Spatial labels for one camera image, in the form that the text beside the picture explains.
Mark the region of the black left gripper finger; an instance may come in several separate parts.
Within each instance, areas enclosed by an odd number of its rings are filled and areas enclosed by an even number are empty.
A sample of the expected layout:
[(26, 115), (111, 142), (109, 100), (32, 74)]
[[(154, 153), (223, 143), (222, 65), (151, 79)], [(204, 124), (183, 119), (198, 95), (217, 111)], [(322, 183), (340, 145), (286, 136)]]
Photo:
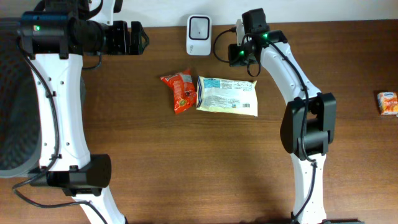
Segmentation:
[(142, 55), (148, 45), (149, 45), (149, 40), (141, 39), (135, 46), (135, 54)]
[(145, 33), (144, 28), (139, 21), (131, 22), (131, 39), (132, 40), (149, 40), (148, 35)]

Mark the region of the yellow wet wipes pack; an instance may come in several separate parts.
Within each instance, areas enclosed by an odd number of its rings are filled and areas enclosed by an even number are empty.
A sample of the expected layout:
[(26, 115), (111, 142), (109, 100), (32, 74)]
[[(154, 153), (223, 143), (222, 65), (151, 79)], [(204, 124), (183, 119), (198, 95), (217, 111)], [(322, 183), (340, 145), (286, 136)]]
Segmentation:
[(213, 113), (258, 116), (257, 81), (198, 76), (196, 109)]

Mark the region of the red snack bag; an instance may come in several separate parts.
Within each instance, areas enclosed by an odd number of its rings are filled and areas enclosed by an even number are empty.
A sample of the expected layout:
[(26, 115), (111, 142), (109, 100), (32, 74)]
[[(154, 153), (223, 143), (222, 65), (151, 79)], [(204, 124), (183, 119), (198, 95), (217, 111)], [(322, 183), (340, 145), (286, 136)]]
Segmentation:
[(173, 91), (175, 114), (180, 114), (196, 104), (197, 91), (190, 69), (160, 79)]

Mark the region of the small orange snack packet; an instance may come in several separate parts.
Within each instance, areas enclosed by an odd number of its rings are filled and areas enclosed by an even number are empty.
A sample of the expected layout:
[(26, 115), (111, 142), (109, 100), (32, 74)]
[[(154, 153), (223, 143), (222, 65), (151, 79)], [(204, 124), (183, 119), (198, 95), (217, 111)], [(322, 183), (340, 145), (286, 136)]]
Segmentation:
[(377, 94), (381, 115), (397, 115), (397, 93), (381, 92)]

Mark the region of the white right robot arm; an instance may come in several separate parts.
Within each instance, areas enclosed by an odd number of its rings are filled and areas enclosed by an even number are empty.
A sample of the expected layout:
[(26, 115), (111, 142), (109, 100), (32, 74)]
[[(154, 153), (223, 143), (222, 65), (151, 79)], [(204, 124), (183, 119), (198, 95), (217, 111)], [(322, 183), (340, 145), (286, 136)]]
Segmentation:
[(237, 41), (228, 49), (232, 67), (258, 65), (273, 78), (286, 107), (280, 139), (294, 169), (295, 202), (291, 223), (326, 223), (323, 167), (333, 142), (336, 99), (305, 75), (281, 30), (271, 30), (262, 8), (242, 14)]

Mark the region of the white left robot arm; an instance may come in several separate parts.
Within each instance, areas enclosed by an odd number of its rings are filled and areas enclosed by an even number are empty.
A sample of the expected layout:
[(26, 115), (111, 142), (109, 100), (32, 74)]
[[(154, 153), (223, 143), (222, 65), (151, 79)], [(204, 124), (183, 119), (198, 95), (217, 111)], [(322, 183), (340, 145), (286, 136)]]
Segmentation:
[(23, 13), (17, 46), (32, 70), (40, 116), (39, 164), (27, 185), (61, 189), (92, 223), (126, 223), (109, 188), (111, 159), (92, 154), (82, 121), (84, 55), (140, 55), (138, 21), (117, 21), (122, 0), (41, 1)]

